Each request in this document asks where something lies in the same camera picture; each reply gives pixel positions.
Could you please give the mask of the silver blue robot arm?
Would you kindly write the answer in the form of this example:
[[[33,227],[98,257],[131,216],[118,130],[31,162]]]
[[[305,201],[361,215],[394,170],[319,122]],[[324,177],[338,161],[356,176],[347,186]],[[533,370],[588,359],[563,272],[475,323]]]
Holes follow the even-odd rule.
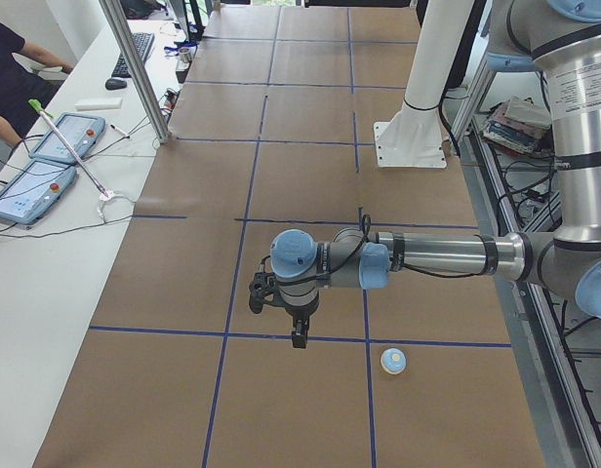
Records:
[[[531,59],[545,76],[561,225],[550,233],[446,237],[374,232],[363,219],[327,243],[284,231],[249,286],[249,306],[285,309],[295,347],[306,345],[321,289],[379,289],[403,269],[449,279],[499,274],[601,320],[601,1],[497,1],[489,46]]]

